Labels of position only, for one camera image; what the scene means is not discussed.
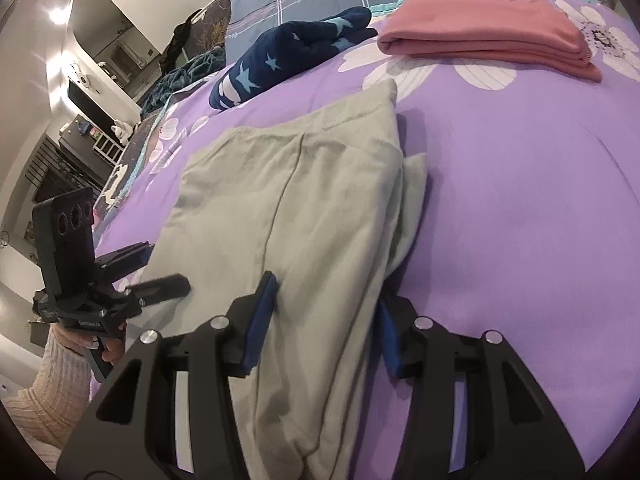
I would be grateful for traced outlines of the left hand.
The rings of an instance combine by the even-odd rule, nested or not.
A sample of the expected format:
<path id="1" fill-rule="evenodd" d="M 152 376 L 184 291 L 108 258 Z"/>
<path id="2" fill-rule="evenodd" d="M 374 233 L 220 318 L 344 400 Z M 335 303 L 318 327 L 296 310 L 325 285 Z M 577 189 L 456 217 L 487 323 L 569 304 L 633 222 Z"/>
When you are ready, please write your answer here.
<path id="1" fill-rule="evenodd" d="M 70 332 L 60 323 L 52 324 L 50 329 L 55 339 L 62 344 L 64 348 L 73 351 L 78 354 L 78 356 L 82 356 L 85 350 L 91 349 L 96 343 L 93 336 Z M 124 343 L 119 339 L 104 339 L 103 344 L 102 359 L 113 365 L 117 364 L 125 353 Z"/>

